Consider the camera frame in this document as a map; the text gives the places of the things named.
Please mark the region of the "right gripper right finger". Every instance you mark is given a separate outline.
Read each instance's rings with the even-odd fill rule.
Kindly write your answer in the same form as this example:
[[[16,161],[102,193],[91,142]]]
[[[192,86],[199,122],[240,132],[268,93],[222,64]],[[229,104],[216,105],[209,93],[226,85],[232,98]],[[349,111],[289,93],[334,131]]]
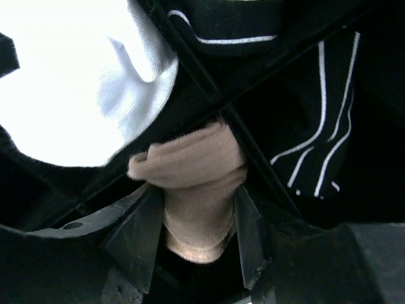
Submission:
[[[383,303],[348,225],[320,229],[245,186],[235,194],[244,286],[253,303]]]

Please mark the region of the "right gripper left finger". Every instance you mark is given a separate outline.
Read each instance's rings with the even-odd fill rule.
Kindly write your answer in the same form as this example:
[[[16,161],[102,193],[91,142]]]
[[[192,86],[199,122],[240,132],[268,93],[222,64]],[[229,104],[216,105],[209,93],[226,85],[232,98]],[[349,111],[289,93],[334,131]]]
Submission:
[[[58,229],[1,227],[2,303],[108,303],[151,288],[163,193],[132,194]]]

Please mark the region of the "tan sock with red cuff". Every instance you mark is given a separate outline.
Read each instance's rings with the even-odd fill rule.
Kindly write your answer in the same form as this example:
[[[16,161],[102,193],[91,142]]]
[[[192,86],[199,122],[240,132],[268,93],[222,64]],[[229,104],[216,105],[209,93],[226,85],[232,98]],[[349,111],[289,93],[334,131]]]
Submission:
[[[235,232],[234,193],[246,157],[230,127],[217,120],[133,155],[127,175],[164,191],[166,247],[183,259],[212,263]]]

